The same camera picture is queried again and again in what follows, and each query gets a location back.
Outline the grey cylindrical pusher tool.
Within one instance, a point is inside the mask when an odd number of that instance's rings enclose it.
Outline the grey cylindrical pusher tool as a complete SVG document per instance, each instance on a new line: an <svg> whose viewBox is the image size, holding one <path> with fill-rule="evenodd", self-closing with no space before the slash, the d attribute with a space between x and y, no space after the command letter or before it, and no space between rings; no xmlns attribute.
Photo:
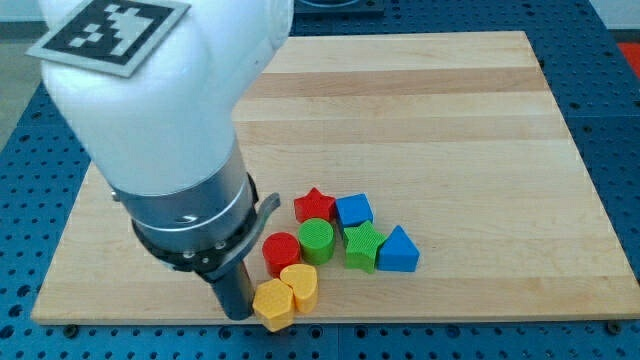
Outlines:
<svg viewBox="0 0 640 360"><path fill-rule="evenodd" d="M254 287L243 261L216 278L211 287L230 320L245 320L254 313Z"/></svg>

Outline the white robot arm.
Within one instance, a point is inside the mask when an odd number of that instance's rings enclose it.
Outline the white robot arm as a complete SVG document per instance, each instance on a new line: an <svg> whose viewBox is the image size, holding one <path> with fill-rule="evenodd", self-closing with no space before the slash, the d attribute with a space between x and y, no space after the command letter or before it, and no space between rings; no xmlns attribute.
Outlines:
<svg viewBox="0 0 640 360"><path fill-rule="evenodd" d="M289 36L292 0L43 1L46 89L156 258L252 314L260 199L232 112Z"/></svg>

